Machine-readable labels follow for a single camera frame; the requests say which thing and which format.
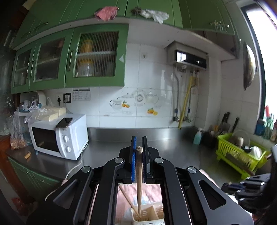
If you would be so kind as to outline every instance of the white triangle sticker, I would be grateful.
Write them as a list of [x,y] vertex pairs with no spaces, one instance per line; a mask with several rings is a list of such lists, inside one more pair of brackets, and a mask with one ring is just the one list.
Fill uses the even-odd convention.
[[124,55],[122,55],[119,60],[124,63]]

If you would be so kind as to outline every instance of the blue liquid soap bottle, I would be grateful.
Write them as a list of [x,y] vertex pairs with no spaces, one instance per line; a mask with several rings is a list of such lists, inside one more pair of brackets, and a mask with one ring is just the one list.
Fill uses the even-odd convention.
[[201,132],[202,128],[198,129],[198,132],[196,133],[196,135],[194,136],[194,140],[193,143],[195,145],[199,145],[201,142],[201,138],[202,138],[202,132]]

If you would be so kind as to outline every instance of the smartphone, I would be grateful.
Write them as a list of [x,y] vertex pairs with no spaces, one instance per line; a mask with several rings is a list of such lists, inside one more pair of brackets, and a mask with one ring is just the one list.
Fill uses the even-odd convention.
[[68,128],[69,124],[72,121],[72,117],[65,117],[56,125],[56,128]]

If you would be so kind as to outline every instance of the white plastic basket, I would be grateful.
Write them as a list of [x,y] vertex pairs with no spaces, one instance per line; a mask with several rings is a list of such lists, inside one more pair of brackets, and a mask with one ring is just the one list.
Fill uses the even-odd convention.
[[164,225],[162,201],[141,205],[141,219],[132,210],[133,225]]

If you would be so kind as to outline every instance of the microwave window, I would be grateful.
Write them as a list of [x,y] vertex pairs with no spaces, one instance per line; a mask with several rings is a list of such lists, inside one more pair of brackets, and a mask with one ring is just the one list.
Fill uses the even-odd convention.
[[37,147],[48,149],[55,152],[60,152],[57,145],[55,131],[36,127],[32,127],[32,130]]

